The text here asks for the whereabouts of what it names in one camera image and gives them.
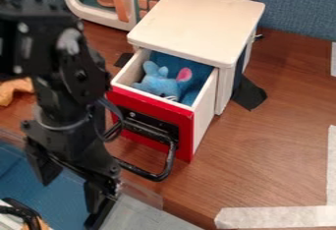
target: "drawer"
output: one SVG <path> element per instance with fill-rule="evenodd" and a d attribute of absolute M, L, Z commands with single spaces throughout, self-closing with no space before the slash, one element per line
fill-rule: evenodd
<path fill-rule="evenodd" d="M 214 116 L 218 69 L 212 69 L 194 103 L 189 106 L 132 87 L 133 83 L 142 80 L 142 64 L 149 60 L 150 55 L 151 51 L 147 49 L 141 48 L 136 52 L 113 79 L 113 89 L 108 93 L 108 98 L 122 110 L 132 112 L 132 116 L 147 117 L 148 120 L 156 120 L 158 126 L 163 124 L 166 128 L 175 128 L 172 133 L 175 133 L 178 140 L 176 155 L 180 159 L 191 161 Z M 153 139 L 127 130 L 124 130 L 123 136 L 163 151 L 167 148 Z"/>

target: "masking tape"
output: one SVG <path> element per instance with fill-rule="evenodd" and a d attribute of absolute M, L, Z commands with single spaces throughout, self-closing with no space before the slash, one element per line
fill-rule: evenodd
<path fill-rule="evenodd" d="M 329 128 L 326 206 L 222 208 L 218 229 L 336 226 L 336 127 Z"/>

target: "black cable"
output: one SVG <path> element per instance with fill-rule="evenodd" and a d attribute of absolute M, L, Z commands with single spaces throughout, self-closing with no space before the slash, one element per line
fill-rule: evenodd
<path fill-rule="evenodd" d="M 124 129 L 124 116 L 119 110 L 119 108 L 114 105 L 112 102 L 105 98 L 98 99 L 97 103 L 104 106 L 106 109 L 111 111 L 113 114 L 115 114 L 118 117 L 118 122 L 112 126 L 108 131 L 106 131 L 104 134 L 101 134 L 97 128 L 97 122 L 93 121 L 93 128 L 95 133 L 97 134 L 98 138 L 102 140 L 105 143 L 109 143 L 117 139 L 120 134 L 122 133 Z"/>
<path fill-rule="evenodd" d="M 9 214 L 20 217 L 28 226 L 29 230 L 41 230 L 37 217 L 27 209 L 0 205 L 0 214 Z"/>

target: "cabinet top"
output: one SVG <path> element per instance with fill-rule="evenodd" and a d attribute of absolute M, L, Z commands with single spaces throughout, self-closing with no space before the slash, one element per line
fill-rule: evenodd
<path fill-rule="evenodd" d="M 265 5 L 251 0 L 160 0 L 128 41 L 218 68 L 231 68 Z"/>

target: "plush toy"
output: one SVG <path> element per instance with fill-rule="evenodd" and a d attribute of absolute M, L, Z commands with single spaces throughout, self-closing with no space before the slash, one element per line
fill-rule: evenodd
<path fill-rule="evenodd" d="M 173 101 L 181 101 L 188 87 L 193 83 L 193 72 L 183 68 L 176 79 L 168 79 L 167 67 L 159 67 L 152 61 L 143 63 L 145 76 L 140 84 L 133 87 Z"/>

